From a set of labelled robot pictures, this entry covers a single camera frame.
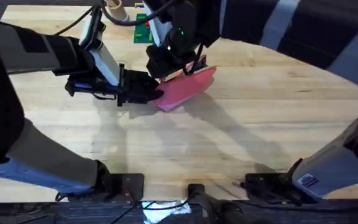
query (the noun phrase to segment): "dark carpet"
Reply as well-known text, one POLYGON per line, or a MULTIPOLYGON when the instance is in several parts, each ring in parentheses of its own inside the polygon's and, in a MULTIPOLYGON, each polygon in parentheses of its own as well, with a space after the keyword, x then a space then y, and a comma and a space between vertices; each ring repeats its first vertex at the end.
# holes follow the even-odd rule
MULTIPOLYGON (((124 5, 133 6, 138 0, 124 0, 124 5)), ((0 18, 9 4, 38 4, 38 5, 73 5, 90 6, 95 0, 0 0, 0 18)), ((18 224, 32 218, 42 217, 38 222, 27 224, 104 224, 111 223, 115 218, 129 209, 131 206, 122 203, 59 203, 30 215, 18 215, 18 211, 33 210, 39 204, 0 204, 0 223, 18 224)), ((358 206, 358 200, 325 200, 319 204, 319 208, 343 208, 358 206)), ((358 212, 346 213, 306 213, 306 212, 281 212, 275 210, 263 210, 246 205, 241 205, 244 215, 255 218, 265 218, 274 223, 283 224, 358 224, 358 212)), ((128 213, 119 223, 143 223, 145 217, 142 210, 135 209, 128 213)), ((191 215, 176 215, 166 218, 161 224, 177 223, 207 223, 202 217, 201 208, 193 207, 191 215)))
MULTIPOLYGON (((358 211, 353 212, 341 212, 341 213, 310 213, 310 212, 287 212, 287 211, 276 211, 260 209, 250 207, 248 205, 242 205, 242 211, 244 216, 250 221, 256 221, 258 219, 269 220, 276 224, 358 224, 358 211)), ((0 223, 3 224, 17 224, 25 222, 32 218, 44 217, 37 223, 27 224, 85 224, 85 223, 97 223, 105 224, 111 223, 117 217, 119 217, 127 209, 132 206, 125 203, 59 203, 48 207, 40 212, 33 213, 30 215, 19 215, 19 211, 32 211, 34 206, 40 206, 39 204, 0 204, 0 215, 8 215, 8 217, 0 217, 0 223)), ((358 200, 324 200, 319 203, 319 209, 338 209, 347 207, 358 206, 358 200)), ((201 207, 192 206, 191 215, 174 215, 164 219, 161 224, 177 224, 177 223, 208 223, 206 218, 203 218, 203 212, 201 207)), ((118 223, 143 223, 145 216, 142 210, 135 209, 128 213, 118 223)))

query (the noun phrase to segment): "green object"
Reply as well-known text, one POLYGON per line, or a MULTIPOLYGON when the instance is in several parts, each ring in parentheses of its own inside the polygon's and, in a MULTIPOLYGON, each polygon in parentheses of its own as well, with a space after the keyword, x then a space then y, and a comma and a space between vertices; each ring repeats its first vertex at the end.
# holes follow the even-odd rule
MULTIPOLYGON (((146 18, 146 14, 137 14, 136 20, 146 18)), ((150 31, 150 27, 146 26, 146 23, 135 26, 134 34, 135 44, 152 44, 154 43, 153 35, 150 31)))

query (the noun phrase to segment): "wooden table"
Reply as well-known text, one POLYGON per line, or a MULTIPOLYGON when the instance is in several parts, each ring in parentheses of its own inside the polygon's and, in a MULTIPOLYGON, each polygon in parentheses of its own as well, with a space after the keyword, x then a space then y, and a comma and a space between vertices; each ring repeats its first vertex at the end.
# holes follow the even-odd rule
MULTIPOLYGON (((52 34, 89 7, 9 6, 4 22, 52 34)), ((131 18, 141 9, 127 8, 131 18)), ((82 23, 66 33, 78 37, 82 23)), ((106 22, 104 43, 127 68, 145 70, 147 44, 133 27, 106 22)), ((358 115, 358 86, 271 50, 219 40, 205 50, 217 65, 214 83, 171 113, 154 105, 70 97, 66 77, 51 72, 11 76, 41 131, 111 172, 145 174, 145 200, 184 198, 190 183, 217 198, 246 198, 234 187, 251 172, 286 172, 315 153, 358 115)), ((51 201, 56 192, 0 179, 0 202, 51 201)), ((358 198, 358 185, 328 198, 358 198)))

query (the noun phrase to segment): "white label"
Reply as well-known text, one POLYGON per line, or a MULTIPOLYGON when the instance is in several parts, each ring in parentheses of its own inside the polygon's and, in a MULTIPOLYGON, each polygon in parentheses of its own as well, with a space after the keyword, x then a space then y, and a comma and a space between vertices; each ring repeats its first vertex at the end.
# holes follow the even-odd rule
POLYGON ((310 188, 318 182, 319 180, 316 177, 313 177, 311 174, 305 174, 303 177, 298 179, 298 183, 305 188, 310 188))

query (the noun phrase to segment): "black cable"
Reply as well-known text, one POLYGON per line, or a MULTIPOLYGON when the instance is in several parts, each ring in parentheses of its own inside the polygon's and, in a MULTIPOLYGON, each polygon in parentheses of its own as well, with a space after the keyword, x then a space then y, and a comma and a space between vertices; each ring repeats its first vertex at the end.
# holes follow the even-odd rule
POLYGON ((108 97, 102 97, 102 96, 98 96, 94 93, 92 93, 92 95, 97 99, 97 100, 116 100, 117 96, 113 96, 112 98, 108 98, 108 97))
POLYGON ((124 213, 122 213, 118 218, 116 218, 114 221, 111 222, 111 224, 115 224, 117 223, 120 219, 122 219, 126 214, 128 214, 130 211, 132 211, 133 209, 135 209, 137 206, 137 204, 135 204, 133 207, 131 207, 130 209, 126 210, 124 213))
POLYGON ((61 31, 57 32, 54 35, 60 35, 66 31, 68 31, 69 29, 73 28, 75 25, 77 25, 79 22, 81 22, 81 20, 83 20, 89 13, 92 12, 94 6, 92 6, 90 9, 88 9, 82 16, 80 16, 76 21, 74 21, 72 24, 68 25, 68 27, 62 29, 61 31))
POLYGON ((198 60, 201 58, 201 54, 203 53, 203 47, 204 47, 203 43, 200 43, 200 46, 198 47, 198 51, 197 51, 197 57, 194 60, 193 66, 190 70, 190 75, 194 74, 194 72, 196 71, 198 60))
POLYGON ((252 207, 256 207, 256 208, 283 211, 283 212, 314 212, 314 213, 358 212, 358 206, 349 207, 349 208, 334 208, 334 209, 325 209, 325 208, 288 208, 288 207, 273 207, 273 206, 258 205, 258 204, 249 203, 249 202, 246 202, 246 201, 237 201, 237 202, 243 203, 245 205, 249 205, 249 206, 252 206, 252 207))
POLYGON ((161 16, 164 12, 166 12, 170 7, 172 7, 173 5, 175 5, 176 3, 178 3, 179 1, 182 0, 171 0, 167 3, 165 3, 161 8, 157 9, 155 12, 151 13, 150 15, 148 15, 147 17, 143 18, 143 19, 139 19, 136 21, 129 21, 129 22, 125 22, 125 21, 120 21, 118 19, 115 19, 113 16, 111 16, 106 8, 105 8, 105 2, 104 0, 100 0, 100 8, 102 9, 103 14, 115 25, 119 25, 119 26, 136 26, 136 25, 140 25, 140 24, 144 24, 147 21, 150 21, 154 18, 156 18, 157 16, 161 16))
POLYGON ((145 208, 143 208, 143 210, 161 211, 161 210, 169 210, 169 209, 174 209, 174 208, 182 208, 184 205, 186 205, 186 204, 189 202, 190 199, 192 199, 192 197, 186 199, 183 203, 181 203, 181 204, 179 204, 179 205, 175 205, 175 206, 171 206, 171 207, 165 207, 165 208, 148 208, 148 206, 150 206, 152 203, 154 203, 154 202, 152 202, 151 204, 149 204, 148 206, 146 206, 145 208))
POLYGON ((40 220, 41 218, 46 218, 46 217, 51 217, 52 215, 42 215, 41 217, 37 217, 37 218, 32 218, 30 220, 26 220, 26 221, 23 221, 23 222, 19 222, 18 224, 25 224, 25 223, 29 223, 29 222, 32 222, 32 221, 36 221, 36 220, 40 220))

